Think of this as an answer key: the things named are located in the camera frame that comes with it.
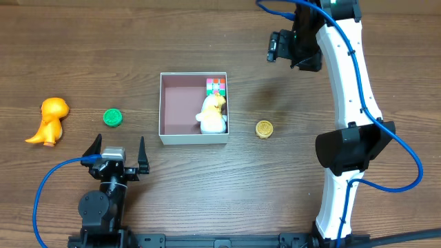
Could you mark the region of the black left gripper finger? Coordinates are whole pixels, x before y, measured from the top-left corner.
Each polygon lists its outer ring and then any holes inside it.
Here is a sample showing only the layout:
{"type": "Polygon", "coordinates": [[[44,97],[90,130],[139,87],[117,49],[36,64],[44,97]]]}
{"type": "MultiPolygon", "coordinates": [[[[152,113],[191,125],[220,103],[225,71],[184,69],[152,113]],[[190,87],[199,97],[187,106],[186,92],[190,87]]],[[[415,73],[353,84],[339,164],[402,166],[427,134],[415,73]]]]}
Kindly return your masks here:
{"type": "Polygon", "coordinates": [[[150,173],[150,164],[145,151],[145,139],[143,136],[141,137],[139,143],[138,164],[139,164],[139,174],[150,173]]]}
{"type": "Polygon", "coordinates": [[[91,155],[100,155],[101,154],[101,143],[102,143],[102,135],[98,134],[94,140],[94,142],[89,146],[89,148],[83,154],[83,157],[91,156],[91,155]]]}

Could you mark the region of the green wheel disc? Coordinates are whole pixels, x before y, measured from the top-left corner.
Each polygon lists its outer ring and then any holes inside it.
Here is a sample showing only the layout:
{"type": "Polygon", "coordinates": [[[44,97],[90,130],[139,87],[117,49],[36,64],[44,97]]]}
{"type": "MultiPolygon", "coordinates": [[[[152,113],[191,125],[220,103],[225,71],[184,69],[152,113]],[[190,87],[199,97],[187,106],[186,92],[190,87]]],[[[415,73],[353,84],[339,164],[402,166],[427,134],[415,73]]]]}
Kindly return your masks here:
{"type": "Polygon", "coordinates": [[[120,110],[110,108],[104,112],[103,121],[109,127],[118,127],[123,122],[123,115],[120,110]]]}

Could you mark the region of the orange dinosaur toy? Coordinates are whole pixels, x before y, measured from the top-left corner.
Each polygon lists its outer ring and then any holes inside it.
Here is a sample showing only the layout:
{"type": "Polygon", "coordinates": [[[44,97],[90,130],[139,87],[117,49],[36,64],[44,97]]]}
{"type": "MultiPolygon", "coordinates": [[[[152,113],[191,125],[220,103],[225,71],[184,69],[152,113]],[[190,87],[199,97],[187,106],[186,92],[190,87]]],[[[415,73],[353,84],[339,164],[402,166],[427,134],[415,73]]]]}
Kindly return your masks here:
{"type": "Polygon", "coordinates": [[[36,134],[25,141],[32,144],[43,143],[45,146],[54,147],[63,135],[61,119],[69,114],[70,107],[64,99],[53,97],[44,100],[40,109],[40,126],[36,134]]]}

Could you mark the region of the multicolour puzzle cube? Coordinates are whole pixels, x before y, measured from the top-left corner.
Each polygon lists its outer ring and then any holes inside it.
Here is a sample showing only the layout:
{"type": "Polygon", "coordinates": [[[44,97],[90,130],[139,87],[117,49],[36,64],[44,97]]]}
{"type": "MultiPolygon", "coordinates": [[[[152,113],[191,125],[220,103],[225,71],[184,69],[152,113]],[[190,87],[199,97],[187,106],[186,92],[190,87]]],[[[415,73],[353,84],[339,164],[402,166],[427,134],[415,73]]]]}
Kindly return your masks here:
{"type": "Polygon", "coordinates": [[[224,78],[206,79],[206,93],[208,96],[216,93],[219,93],[221,96],[226,96],[226,85],[226,79],[224,78]]]}

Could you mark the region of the white duck plush toy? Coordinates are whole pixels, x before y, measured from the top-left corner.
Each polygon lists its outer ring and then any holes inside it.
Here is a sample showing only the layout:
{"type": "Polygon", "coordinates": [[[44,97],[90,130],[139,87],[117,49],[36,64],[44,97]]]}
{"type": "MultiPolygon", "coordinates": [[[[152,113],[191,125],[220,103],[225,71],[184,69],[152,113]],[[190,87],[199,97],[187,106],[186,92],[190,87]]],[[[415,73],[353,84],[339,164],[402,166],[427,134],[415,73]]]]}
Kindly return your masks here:
{"type": "Polygon", "coordinates": [[[226,102],[219,93],[205,98],[201,112],[196,115],[202,134],[224,134],[227,131],[227,116],[222,114],[226,102]]]}

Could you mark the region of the gold wheel disc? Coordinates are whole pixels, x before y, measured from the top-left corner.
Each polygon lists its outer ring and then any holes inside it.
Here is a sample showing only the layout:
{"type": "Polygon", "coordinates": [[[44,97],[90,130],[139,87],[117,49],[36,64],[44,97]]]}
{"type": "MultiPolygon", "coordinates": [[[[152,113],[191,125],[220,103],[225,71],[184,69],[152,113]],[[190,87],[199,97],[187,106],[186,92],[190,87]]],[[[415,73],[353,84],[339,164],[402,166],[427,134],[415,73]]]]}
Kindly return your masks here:
{"type": "Polygon", "coordinates": [[[273,134],[273,131],[273,125],[266,120],[259,121],[255,127],[255,132],[258,138],[269,138],[273,134]]]}

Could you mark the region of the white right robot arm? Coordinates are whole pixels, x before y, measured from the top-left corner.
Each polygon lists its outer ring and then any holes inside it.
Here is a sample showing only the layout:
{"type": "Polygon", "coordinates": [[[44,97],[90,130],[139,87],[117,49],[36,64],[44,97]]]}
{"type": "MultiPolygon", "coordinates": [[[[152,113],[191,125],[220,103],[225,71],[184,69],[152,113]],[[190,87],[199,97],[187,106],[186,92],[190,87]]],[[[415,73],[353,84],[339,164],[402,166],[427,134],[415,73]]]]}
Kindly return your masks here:
{"type": "Polygon", "coordinates": [[[295,1],[282,17],[291,30],[271,35],[267,59],[284,58],[292,67],[318,72],[327,66],[334,98],[335,130],[316,137],[315,149],[325,172],[320,211],[308,247],[343,247],[354,236],[351,213],[356,192],[370,162],[396,133],[383,119],[371,89],[362,48],[362,14],[357,1],[295,1]]]}

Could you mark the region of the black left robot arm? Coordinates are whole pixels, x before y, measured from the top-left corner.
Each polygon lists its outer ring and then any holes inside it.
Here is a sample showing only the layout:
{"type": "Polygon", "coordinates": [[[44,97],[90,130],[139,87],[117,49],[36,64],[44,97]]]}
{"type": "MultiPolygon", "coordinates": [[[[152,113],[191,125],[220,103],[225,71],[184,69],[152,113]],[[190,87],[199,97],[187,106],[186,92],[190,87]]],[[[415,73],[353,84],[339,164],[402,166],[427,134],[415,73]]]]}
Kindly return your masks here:
{"type": "Polygon", "coordinates": [[[123,147],[101,150],[102,136],[83,154],[82,166],[100,181],[99,189],[90,191],[79,201],[82,228],[78,238],[70,237],[68,247],[139,248],[139,241],[129,227],[122,226],[127,183],[138,181],[140,174],[149,174],[150,165],[141,137],[138,166],[127,167],[123,147]]]}

